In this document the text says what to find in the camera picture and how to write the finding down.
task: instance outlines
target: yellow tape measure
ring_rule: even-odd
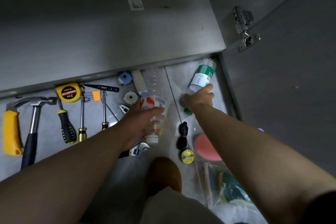
[[[59,98],[68,103],[73,103],[81,99],[82,90],[76,82],[68,83],[56,88]]]

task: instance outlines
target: white bottle cap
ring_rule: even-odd
[[[158,143],[159,142],[159,137],[157,135],[149,135],[146,136],[146,143]]]

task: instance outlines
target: black and yellow screwdriver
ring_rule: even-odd
[[[66,144],[75,143],[77,141],[76,131],[69,120],[68,112],[63,108],[62,101],[59,96],[57,96],[57,102],[59,106],[59,112],[57,114],[61,119],[63,140]]]

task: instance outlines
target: water bottle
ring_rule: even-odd
[[[141,94],[141,110],[147,110],[153,107],[164,107],[165,111],[151,119],[153,129],[148,131],[146,142],[148,144],[159,142],[159,132],[166,118],[167,108],[164,100],[164,88],[162,86],[163,70],[152,68],[146,70],[143,74],[143,80],[147,86],[147,92]]]
[[[216,63],[212,59],[202,59],[199,62],[199,66],[196,70],[194,77],[192,78],[190,85],[186,91],[187,94],[193,95],[200,89],[207,86],[212,79],[213,74],[216,70]],[[192,115],[193,112],[189,108],[185,108],[184,113],[187,115]]]

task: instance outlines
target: roll of tape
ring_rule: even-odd
[[[118,77],[120,84],[127,85],[132,81],[132,76],[129,73],[123,72]]]
[[[126,103],[128,103],[129,105],[133,105],[134,103],[137,102],[138,100],[138,95],[132,91],[127,92],[124,96],[124,100]]]

